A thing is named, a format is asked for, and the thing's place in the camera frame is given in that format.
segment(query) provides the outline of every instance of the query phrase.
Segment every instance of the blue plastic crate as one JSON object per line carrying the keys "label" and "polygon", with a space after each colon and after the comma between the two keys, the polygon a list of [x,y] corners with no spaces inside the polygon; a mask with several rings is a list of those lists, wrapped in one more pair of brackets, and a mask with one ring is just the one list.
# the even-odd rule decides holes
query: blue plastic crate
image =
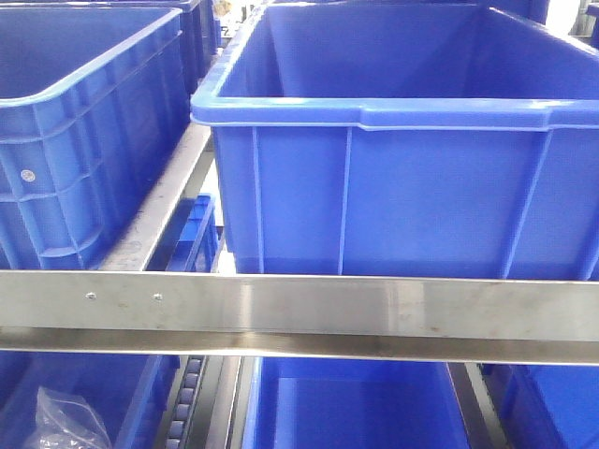
{"label": "blue plastic crate", "polygon": [[[290,0],[275,0],[275,3],[289,3]],[[379,4],[399,3],[475,3],[486,7],[496,7],[501,11],[518,14],[535,22],[545,23],[549,8],[549,0],[308,0],[308,3],[333,3],[340,1]]]}
{"label": "blue plastic crate", "polygon": [[259,7],[192,98],[238,271],[599,279],[597,73],[477,5]]}
{"label": "blue plastic crate", "polygon": [[[595,18],[599,17],[599,3],[591,3],[587,8],[587,14]],[[595,25],[592,28],[591,45],[599,48],[599,21],[595,19]]]}
{"label": "blue plastic crate", "polygon": [[185,87],[191,95],[196,91],[197,80],[203,78],[210,68],[212,49],[212,10],[210,18],[203,20],[201,12],[211,8],[212,0],[0,0],[1,7],[168,7],[180,9],[182,35],[180,39]]}
{"label": "blue plastic crate", "polygon": [[79,395],[102,417],[114,449],[148,449],[179,357],[0,353],[0,447],[21,448],[36,427],[37,389]]}
{"label": "blue plastic crate", "polygon": [[200,195],[187,218],[167,271],[208,273],[218,249],[214,197]]}
{"label": "blue plastic crate", "polygon": [[469,448],[447,364],[264,358],[243,449]]}
{"label": "blue plastic crate", "polygon": [[486,382],[515,449],[599,447],[597,367],[500,366]]}
{"label": "blue plastic crate", "polygon": [[180,11],[0,7],[0,268],[93,268],[188,123]]}

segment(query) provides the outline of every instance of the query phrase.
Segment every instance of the screw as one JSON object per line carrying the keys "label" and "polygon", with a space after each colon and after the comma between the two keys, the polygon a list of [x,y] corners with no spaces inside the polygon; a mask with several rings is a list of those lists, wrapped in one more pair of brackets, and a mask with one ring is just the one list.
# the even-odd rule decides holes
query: screw
{"label": "screw", "polygon": [[23,181],[26,182],[33,182],[36,180],[36,174],[31,171],[31,170],[22,170],[21,171],[21,178]]}

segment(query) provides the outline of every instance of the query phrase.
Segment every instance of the shelving rack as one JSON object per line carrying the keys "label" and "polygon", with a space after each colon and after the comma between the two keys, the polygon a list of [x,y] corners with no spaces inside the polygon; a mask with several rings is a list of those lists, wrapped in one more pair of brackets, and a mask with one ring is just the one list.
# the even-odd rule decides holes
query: shelving rack
{"label": "shelving rack", "polygon": [[0,271],[0,348],[206,355],[181,449],[241,446],[255,356],[452,362],[473,448],[503,440],[475,363],[599,365],[594,282],[156,272],[212,161],[210,129],[190,125],[101,270]]}

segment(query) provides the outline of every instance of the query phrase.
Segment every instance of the stainless steel bar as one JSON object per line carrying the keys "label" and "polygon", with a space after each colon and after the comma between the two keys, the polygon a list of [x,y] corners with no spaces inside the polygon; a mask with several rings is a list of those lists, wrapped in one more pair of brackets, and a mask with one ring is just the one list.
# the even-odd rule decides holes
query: stainless steel bar
{"label": "stainless steel bar", "polygon": [[[189,125],[165,172],[104,261],[102,270],[142,271],[155,258],[168,260],[212,163],[210,135],[207,126]],[[177,223],[173,223],[175,215],[180,216]],[[180,229],[174,229],[171,238],[166,239],[170,226]]]}
{"label": "stainless steel bar", "polygon": [[240,373],[241,357],[225,357],[206,438],[206,449],[228,449],[230,445]]}
{"label": "stainless steel bar", "polygon": [[466,363],[464,364],[464,367],[468,372],[470,384],[475,392],[476,402],[482,413],[493,447],[495,449],[507,449],[507,438],[499,420],[499,416],[495,412],[495,408],[490,400],[489,391],[483,380],[480,367],[476,363]]}
{"label": "stainless steel bar", "polygon": [[1,271],[0,310],[8,349],[599,364],[595,282]]}
{"label": "stainless steel bar", "polygon": [[493,449],[489,430],[478,405],[466,366],[463,363],[450,363],[447,366],[460,405],[461,419],[464,422],[470,447],[472,449]]}
{"label": "stainless steel bar", "polygon": [[243,434],[249,412],[250,397],[252,394],[252,381],[257,359],[255,357],[243,357],[241,359],[240,375],[236,386],[235,404],[231,418],[227,449],[241,449]]}

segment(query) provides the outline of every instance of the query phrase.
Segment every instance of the plastic bag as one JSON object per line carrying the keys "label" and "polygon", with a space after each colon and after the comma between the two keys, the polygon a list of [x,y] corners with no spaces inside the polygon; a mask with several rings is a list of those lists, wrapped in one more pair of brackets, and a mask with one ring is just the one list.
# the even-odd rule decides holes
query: plastic bag
{"label": "plastic bag", "polygon": [[111,449],[102,419],[81,396],[39,387],[36,431],[23,449]]}

